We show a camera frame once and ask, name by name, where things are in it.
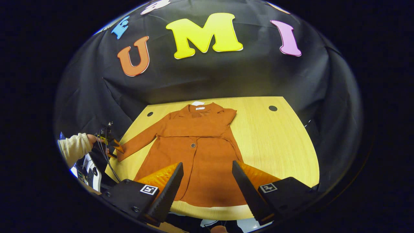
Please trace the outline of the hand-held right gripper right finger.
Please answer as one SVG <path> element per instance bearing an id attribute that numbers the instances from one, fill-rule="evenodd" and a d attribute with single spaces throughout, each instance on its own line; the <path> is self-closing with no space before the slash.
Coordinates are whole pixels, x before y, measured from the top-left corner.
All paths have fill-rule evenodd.
<path id="1" fill-rule="evenodd" d="M 320 195 L 294 177 L 280 179 L 241 161 L 233 161 L 232 174 L 260 225 L 291 218 Z"/>

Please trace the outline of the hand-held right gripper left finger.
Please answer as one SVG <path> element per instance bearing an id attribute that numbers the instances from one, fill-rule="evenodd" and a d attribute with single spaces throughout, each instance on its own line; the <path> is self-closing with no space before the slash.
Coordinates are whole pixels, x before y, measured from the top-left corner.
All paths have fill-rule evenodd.
<path id="1" fill-rule="evenodd" d="M 170 212 L 183 175 L 182 162 L 175 163 L 139 181 L 124 179 L 103 192 L 101 200 L 134 222 L 158 227 Z"/>

